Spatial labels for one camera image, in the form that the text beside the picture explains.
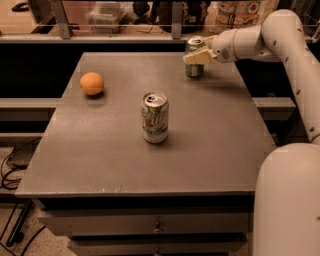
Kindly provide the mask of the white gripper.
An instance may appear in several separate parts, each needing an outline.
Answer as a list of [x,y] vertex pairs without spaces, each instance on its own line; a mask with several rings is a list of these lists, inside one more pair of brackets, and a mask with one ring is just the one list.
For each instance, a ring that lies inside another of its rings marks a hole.
[[237,60],[234,50],[234,37],[237,30],[228,30],[217,35],[204,38],[208,47],[202,47],[183,56],[185,64],[210,64],[215,58],[221,63],[230,63]]

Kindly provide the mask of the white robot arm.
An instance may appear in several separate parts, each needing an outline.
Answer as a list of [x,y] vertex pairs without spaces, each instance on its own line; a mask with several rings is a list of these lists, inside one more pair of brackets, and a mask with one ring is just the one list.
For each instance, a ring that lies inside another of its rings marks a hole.
[[252,256],[320,256],[320,62],[299,16],[288,9],[248,28],[207,37],[186,64],[280,62],[297,106],[302,140],[272,151],[258,173]]

